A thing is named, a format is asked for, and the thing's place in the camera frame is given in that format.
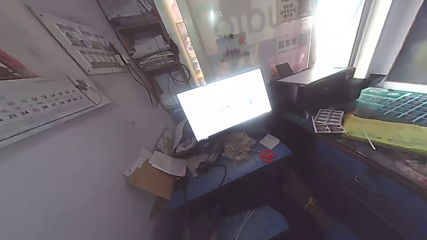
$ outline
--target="cardboard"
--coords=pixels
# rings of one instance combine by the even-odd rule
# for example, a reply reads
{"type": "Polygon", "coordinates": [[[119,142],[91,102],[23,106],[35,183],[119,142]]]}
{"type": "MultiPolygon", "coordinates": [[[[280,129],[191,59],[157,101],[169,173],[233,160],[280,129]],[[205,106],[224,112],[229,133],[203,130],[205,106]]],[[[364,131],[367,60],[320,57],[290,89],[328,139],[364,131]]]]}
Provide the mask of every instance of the cardboard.
{"type": "Polygon", "coordinates": [[[132,186],[170,200],[177,176],[165,173],[148,162],[146,159],[140,168],[136,168],[129,176],[128,182],[132,186]]]}

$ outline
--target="crumpled cloth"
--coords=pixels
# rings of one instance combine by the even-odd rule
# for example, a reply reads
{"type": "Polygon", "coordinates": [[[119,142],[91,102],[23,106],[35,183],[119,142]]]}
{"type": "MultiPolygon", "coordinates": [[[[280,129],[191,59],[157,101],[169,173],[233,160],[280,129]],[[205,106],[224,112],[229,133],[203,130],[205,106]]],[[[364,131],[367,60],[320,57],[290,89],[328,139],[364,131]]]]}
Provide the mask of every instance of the crumpled cloth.
{"type": "Polygon", "coordinates": [[[224,142],[223,156],[227,156],[235,163],[244,163],[249,161],[248,152],[257,143],[255,139],[248,136],[245,132],[233,132],[224,142]]]}

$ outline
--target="monitor screen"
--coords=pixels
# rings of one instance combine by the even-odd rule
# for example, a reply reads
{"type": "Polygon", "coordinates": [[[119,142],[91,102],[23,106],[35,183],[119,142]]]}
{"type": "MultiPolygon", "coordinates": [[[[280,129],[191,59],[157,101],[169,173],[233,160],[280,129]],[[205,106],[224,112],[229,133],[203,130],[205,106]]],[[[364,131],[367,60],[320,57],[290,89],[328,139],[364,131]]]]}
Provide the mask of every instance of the monitor screen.
{"type": "Polygon", "coordinates": [[[197,141],[271,111],[260,68],[177,97],[197,141]]]}

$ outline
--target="blue desk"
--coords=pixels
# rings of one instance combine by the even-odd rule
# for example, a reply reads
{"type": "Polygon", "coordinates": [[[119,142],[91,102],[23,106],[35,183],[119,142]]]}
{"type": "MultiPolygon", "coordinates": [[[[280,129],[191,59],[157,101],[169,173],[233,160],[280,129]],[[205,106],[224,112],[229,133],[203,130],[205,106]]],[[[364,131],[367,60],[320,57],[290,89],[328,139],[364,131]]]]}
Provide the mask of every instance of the blue desk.
{"type": "MultiPolygon", "coordinates": [[[[256,143],[253,149],[262,151],[266,150],[267,148],[260,143],[256,143]]],[[[284,157],[289,157],[292,154],[291,150],[289,150],[289,148],[287,148],[282,142],[276,145],[272,150],[276,153],[276,156],[273,158],[273,162],[284,157]]],[[[217,160],[218,164],[223,164],[227,167],[227,175],[225,176],[222,186],[267,165],[267,163],[260,159],[259,154],[255,152],[249,152],[249,157],[249,161],[242,164],[236,164],[227,157],[221,157],[217,160]]],[[[199,174],[197,177],[193,177],[190,171],[187,170],[187,199],[191,201],[199,196],[217,189],[222,181],[222,178],[224,177],[224,173],[224,167],[214,167],[209,169],[207,173],[199,174]]],[[[183,190],[179,190],[172,193],[167,208],[169,210],[174,209],[178,206],[184,205],[185,202],[184,192],[183,190]]]]}

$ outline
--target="sticker sheet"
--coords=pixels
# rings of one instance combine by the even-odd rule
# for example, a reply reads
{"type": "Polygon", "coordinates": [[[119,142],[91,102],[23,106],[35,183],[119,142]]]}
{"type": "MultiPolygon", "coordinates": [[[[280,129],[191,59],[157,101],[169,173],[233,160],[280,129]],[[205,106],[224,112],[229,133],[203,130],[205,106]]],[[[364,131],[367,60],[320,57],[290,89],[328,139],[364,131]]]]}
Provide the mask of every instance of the sticker sheet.
{"type": "Polygon", "coordinates": [[[343,111],[320,109],[315,117],[312,117],[315,132],[346,132],[342,126],[343,111]]]}

